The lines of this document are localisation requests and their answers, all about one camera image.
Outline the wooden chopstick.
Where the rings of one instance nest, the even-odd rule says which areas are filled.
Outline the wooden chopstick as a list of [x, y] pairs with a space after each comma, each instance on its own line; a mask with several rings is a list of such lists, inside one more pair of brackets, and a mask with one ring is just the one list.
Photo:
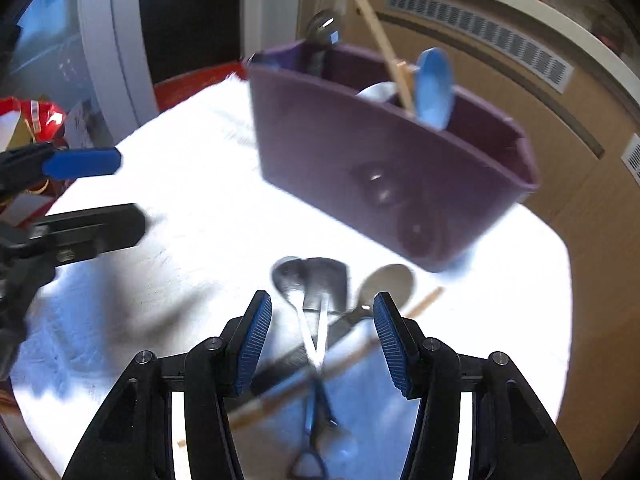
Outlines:
[[[293, 441], [294, 430], [302, 421], [304, 392], [310, 385], [296, 307], [278, 292], [273, 292], [272, 308], [266, 348], [254, 377], [258, 382], [260, 375], [265, 376], [265, 391], [245, 391], [239, 399], [227, 402], [234, 443], [242, 454], [248, 454], [252, 446], [258, 450], [265, 450], [270, 444], [282, 448]], [[219, 295], [215, 289], [206, 287], [184, 296], [177, 309], [186, 323], [190, 341], [196, 336], [213, 333], [241, 314], [236, 298]], [[337, 344], [328, 344], [328, 360], [322, 372], [327, 382], [343, 379], [369, 354], [380, 350], [371, 310], [364, 307], [352, 313], [356, 316], [356, 326], [350, 328]]]
[[369, 0], [354, 0], [357, 11], [367, 24], [371, 36], [380, 50], [387, 68], [388, 73], [392, 77], [392, 81], [397, 84], [399, 101], [406, 113], [410, 116], [416, 114], [416, 106], [414, 100], [411, 99], [408, 88], [397, 68], [397, 62], [402, 61], [396, 55], [396, 52], [388, 39], [386, 32], [378, 19], [378, 16], [370, 5]]

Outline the steel ladle white ball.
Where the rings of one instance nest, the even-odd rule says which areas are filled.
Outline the steel ladle white ball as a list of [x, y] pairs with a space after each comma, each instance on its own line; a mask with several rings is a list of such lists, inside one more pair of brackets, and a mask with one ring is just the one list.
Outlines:
[[330, 315], [346, 310], [347, 268], [330, 258], [288, 257], [274, 266], [271, 277], [277, 291], [296, 311], [310, 366], [314, 399], [311, 442], [322, 458], [347, 462], [357, 454], [358, 444], [333, 414], [322, 377]]

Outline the steel wire handle spatula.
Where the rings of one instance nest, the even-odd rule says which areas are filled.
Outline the steel wire handle spatula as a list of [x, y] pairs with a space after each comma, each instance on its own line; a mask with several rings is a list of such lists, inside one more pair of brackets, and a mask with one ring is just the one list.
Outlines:
[[322, 434], [333, 439], [342, 434], [322, 379], [329, 338], [329, 314], [345, 307], [347, 271], [344, 263], [330, 258], [289, 258], [272, 272], [273, 284], [295, 309], [303, 349], [309, 364], [310, 391], [304, 435], [308, 439], [293, 463], [290, 479], [326, 479], [326, 462], [318, 451]]

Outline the black handled steel spoon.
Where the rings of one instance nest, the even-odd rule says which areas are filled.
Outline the black handled steel spoon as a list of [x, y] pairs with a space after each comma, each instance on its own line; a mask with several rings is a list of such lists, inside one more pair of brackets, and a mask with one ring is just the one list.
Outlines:
[[323, 9], [309, 21], [304, 42], [305, 72], [310, 76], [322, 77], [326, 68], [326, 58], [341, 39], [341, 18], [332, 9]]

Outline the white plastic spoon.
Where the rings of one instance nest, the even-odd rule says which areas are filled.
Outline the white plastic spoon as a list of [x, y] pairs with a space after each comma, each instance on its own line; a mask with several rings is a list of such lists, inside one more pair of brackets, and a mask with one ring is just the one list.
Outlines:
[[393, 81], [377, 82], [359, 91], [357, 96], [375, 103], [396, 104], [398, 101], [397, 84]]

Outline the wooden spoon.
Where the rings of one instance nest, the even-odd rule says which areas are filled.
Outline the wooden spoon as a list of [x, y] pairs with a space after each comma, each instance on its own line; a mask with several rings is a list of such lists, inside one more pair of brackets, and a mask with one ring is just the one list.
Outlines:
[[414, 90], [416, 90], [416, 74], [418, 68], [406, 61], [398, 61], [397, 68], [406, 83], [411, 99], [414, 100]]

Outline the blue plastic spoon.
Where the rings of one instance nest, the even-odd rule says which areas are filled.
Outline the blue plastic spoon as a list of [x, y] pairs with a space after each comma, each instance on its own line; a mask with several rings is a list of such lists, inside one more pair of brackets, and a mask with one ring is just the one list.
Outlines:
[[447, 53], [439, 48], [423, 51], [414, 74], [416, 118], [444, 130], [454, 108], [454, 74]]

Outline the red yellow gift bag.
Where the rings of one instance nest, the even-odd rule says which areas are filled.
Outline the red yellow gift bag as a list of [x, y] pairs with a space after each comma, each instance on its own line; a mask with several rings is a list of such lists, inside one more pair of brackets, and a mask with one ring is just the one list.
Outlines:
[[[19, 100], [15, 96], [1, 99], [1, 151], [52, 142], [57, 148], [68, 148], [64, 139], [66, 114], [54, 103]], [[14, 198], [1, 201], [1, 220], [10, 226], [24, 228], [43, 217], [66, 191], [69, 180], [44, 180]]]

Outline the white textured table cloth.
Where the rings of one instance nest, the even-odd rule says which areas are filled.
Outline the white textured table cloth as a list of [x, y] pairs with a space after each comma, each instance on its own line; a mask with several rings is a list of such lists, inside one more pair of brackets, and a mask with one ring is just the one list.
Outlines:
[[285, 257], [348, 269], [348, 302], [381, 289], [424, 334], [468, 356], [503, 351], [551, 416], [570, 357], [567, 249], [527, 208], [512, 207], [456, 264], [426, 272], [262, 180], [250, 92], [209, 87], [119, 144], [122, 168], [82, 179], [59, 212], [135, 203], [149, 220], [136, 247], [63, 266], [32, 304], [12, 372], [32, 437], [63, 471], [108, 390], [136, 353], [171, 356], [220, 334]]

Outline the purple utensil caddy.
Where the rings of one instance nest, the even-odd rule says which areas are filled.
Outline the purple utensil caddy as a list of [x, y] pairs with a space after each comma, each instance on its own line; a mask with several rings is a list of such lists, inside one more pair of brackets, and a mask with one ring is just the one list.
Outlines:
[[417, 266], [450, 266], [539, 188], [523, 128], [473, 92], [454, 88], [435, 130], [363, 99], [387, 76], [381, 55], [340, 44], [322, 77], [307, 58], [296, 42], [245, 64], [262, 176]]

